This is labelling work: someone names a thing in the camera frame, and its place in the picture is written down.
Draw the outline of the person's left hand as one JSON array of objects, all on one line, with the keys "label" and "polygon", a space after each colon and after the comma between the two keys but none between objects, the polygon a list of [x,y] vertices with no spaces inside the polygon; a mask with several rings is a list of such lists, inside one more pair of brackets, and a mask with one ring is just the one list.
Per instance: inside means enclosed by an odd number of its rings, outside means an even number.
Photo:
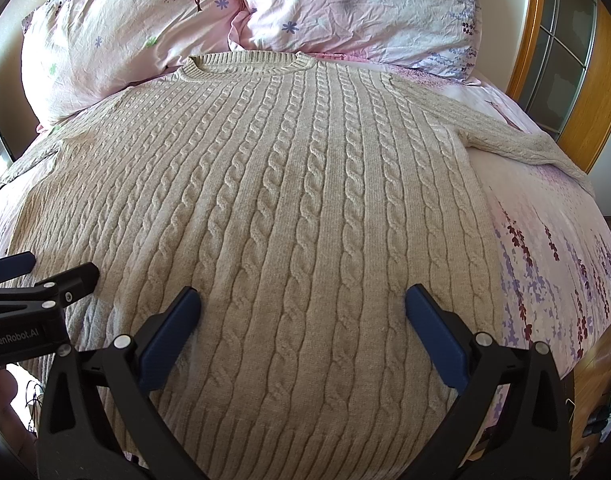
[{"label": "person's left hand", "polygon": [[10,448],[30,471],[36,471],[36,437],[21,422],[11,402],[18,393],[18,385],[8,370],[0,370],[0,432]]}]

